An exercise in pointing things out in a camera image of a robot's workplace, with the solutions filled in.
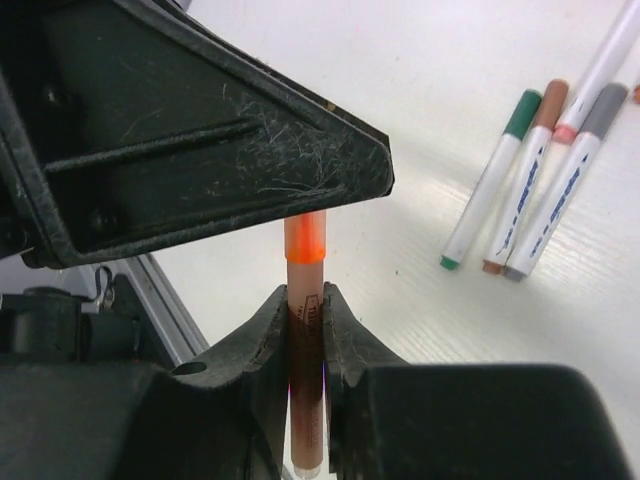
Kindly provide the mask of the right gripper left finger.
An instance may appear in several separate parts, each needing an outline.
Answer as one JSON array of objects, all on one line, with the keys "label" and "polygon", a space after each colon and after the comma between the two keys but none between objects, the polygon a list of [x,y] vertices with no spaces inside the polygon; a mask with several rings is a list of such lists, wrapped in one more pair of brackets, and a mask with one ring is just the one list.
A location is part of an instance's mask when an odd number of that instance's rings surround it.
[{"label": "right gripper left finger", "polygon": [[276,479],[286,291],[173,370],[135,359],[137,323],[55,288],[1,299],[5,479]]}]

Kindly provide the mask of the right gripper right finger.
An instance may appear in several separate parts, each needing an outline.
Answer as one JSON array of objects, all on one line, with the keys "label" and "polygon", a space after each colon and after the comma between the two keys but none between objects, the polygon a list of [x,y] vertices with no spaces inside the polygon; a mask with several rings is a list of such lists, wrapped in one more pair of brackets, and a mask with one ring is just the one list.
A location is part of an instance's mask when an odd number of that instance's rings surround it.
[{"label": "right gripper right finger", "polygon": [[629,479],[604,405],[557,364],[411,364],[324,288],[329,468],[340,479]]}]

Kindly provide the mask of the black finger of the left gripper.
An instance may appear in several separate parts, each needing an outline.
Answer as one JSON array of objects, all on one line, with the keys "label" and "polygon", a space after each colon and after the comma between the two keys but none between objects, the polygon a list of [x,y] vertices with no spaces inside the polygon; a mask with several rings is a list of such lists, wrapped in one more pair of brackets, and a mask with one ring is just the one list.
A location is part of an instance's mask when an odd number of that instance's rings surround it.
[{"label": "black finger of the left gripper", "polygon": [[174,1],[1,5],[1,253],[123,259],[388,195],[388,137]]}]

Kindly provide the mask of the orange highlighter pen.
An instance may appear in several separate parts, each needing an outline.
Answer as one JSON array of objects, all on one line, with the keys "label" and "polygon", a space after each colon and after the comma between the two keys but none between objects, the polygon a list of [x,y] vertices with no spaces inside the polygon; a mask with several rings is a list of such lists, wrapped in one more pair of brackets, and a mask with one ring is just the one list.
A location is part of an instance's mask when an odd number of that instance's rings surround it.
[{"label": "orange highlighter pen", "polygon": [[291,461],[300,479],[314,479],[323,461],[323,337],[326,213],[284,221],[287,261]]}]

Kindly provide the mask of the grey cap marker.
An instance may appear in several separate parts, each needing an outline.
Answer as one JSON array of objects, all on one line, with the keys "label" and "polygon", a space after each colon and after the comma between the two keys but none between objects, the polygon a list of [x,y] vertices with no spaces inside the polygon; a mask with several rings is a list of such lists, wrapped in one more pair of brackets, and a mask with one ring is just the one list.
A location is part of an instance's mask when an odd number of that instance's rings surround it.
[{"label": "grey cap marker", "polygon": [[628,93],[628,87],[620,83],[610,83],[601,90],[559,172],[541,197],[507,260],[503,269],[507,279],[519,282],[532,273],[593,164]]}]

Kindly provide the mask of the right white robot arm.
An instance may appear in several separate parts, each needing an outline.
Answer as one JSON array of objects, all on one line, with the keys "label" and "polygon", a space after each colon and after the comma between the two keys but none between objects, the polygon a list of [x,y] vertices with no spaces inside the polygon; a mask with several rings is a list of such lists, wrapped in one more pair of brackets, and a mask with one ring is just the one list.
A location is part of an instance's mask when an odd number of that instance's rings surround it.
[{"label": "right white robot arm", "polygon": [[[5,479],[278,479],[286,291],[173,366],[123,276],[86,314],[52,287],[1,298]],[[412,365],[325,287],[329,467],[341,479],[628,479],[601,400],[559,365]]]}]

